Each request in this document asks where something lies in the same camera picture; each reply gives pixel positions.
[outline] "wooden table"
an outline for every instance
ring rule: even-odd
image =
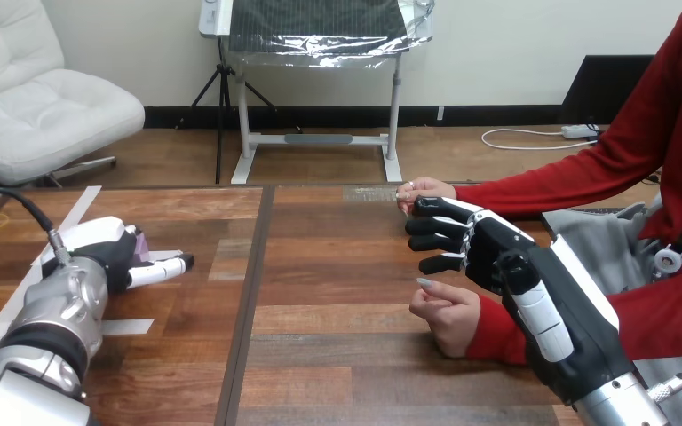
[[[93,359],[87,403],[103,424],[578,424],[530,370],[437,352],[408,312],[422,255],[405,217],[364,189],[101,191],[83,220],[118,216],[151,249],[195,255],[191,272],[110,299],[105,320],[155,321]],[[60,223],[80,193],[28,196]],[[0,211],[1,310],[45,242],[19,204]]]

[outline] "black baseboard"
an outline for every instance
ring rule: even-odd
[[[437,106],[402,106],[399,127],[412,126],[530,126],[557,124],[560,105],[446,106],[438,120]],[[288,106],[277,112],[267,106],[250,107],[251,129],[376,128],[388,127],[388,106]],[[147,106],[146,129],[216,129],[218,107]],[[239,128],[235,108],[224,113],[226,129]]]

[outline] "silver robotic arm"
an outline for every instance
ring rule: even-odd
[[[99,424],[83,403],[83,380],[103,340],[109,293],[176,277],[194,264],[180,252],[151,261],[145,235],[116,217],[48,234],[44,277],[27,289],[0,341],[0,425]]]
[[[682,389],[674,377],[648,393],[618,337],[618,317],[562,236],[550,248],[490,210],[444,198],[416,200],[407,222],[425,274],[464,271],[503,305],[527,338],[527,363],[590,426],[667,425],[657,406]]]

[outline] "black monitor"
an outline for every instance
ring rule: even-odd
[[[561,124],[610,124],[653,55],[587,55],[563,100]]]

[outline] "white cushion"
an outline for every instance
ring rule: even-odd
[[[64,67],[40,0],[0,0],[0,91]]]
[[[0,93],[0,183],[15,185],[142,129],[145,111],[111,82],[57,69]]]

